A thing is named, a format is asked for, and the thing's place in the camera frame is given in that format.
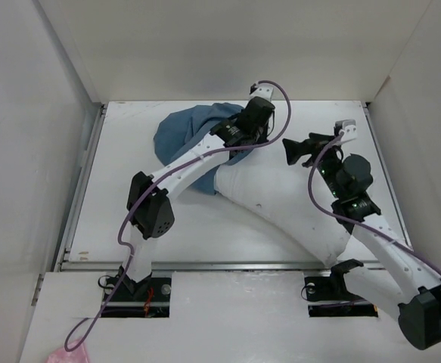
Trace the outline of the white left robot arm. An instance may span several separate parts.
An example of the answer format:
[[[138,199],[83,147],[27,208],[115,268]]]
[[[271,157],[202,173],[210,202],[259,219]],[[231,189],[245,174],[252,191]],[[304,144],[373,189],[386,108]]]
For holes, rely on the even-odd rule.
[[[119,268],[117,287],[133,301],[151,287],[155,242],[175,222],[172,202],[222,165],[238,162],[269,141],[275,106],[268,95],[253,94],[243,107],[229,103],[195,106],[172,113],[154,136],[163,168],[131,180],[127,215],[117,235],[129,252]]]

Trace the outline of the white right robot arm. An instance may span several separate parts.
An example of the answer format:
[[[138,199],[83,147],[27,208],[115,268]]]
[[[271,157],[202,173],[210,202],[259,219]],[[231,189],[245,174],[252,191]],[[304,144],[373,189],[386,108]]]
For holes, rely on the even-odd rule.
[[[368,196],[373,182],[371,164],[358,154],[343,155],[341,144],[349,141],[338,135],[312,133],[302,142],[283,139],[287,164],[301,157],[311,174],[318,172],[335,200],[330,210],[355,239],[378,259],[391,279],[377,279],[362,262],[351,259],[331,269],[330,292],[339,298],[360,296],[387,313],[399,325],[403,336],[416,349],[425,350],[441,342],[441,269],[402,245]]]

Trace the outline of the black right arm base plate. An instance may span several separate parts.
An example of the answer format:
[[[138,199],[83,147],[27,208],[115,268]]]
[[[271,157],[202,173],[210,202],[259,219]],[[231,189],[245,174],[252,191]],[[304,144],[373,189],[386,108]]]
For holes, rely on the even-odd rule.
[[[339,287],[331,276],[305,276],[301,297],[310,318],[377,318],[377,307]]]

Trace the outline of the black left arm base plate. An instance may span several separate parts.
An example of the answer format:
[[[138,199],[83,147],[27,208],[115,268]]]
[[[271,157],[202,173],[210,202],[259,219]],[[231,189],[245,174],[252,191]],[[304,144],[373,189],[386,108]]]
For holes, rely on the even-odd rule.
[[[101,313],[102,318],[168,318],[171,277],[152,277],[135,294],[121,284]]]

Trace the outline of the blue fabric pillowcase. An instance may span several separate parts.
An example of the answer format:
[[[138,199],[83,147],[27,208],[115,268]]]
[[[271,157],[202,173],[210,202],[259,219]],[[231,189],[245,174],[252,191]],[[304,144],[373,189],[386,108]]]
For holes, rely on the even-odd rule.
[[[244,108],[238,104],[214,103],[197,105],[168,115],[157,127],[154,135],[154,152],[157,159],[167,166],[192,149],[217,123],[240,113]],[[241,150],[226,166],[233,166],[247,157],[252,150]],[[191,187],[203,194],[215,195],[215,177],[219,166],[209,170]]]

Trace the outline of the white pillow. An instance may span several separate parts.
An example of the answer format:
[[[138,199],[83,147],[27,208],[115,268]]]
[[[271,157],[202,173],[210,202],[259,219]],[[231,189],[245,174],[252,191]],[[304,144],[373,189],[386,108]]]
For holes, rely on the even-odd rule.
[[[337,263],[349,233],[309,198],[309,171],[283,161],[220,166],[215,188],[223,197],[264,218],[326,266]]]

